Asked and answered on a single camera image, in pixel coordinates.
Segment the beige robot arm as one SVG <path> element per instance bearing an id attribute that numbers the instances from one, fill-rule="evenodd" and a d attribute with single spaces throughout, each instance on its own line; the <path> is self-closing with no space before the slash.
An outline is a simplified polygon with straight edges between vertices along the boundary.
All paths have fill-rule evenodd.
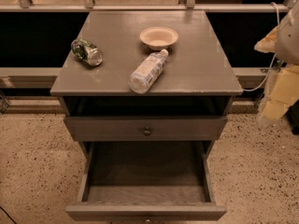
<path id="1" fill-rule="evenodd" d="M 280 22 L 275 53 L 286 63 L 299 64 L 299 2 Z"/>

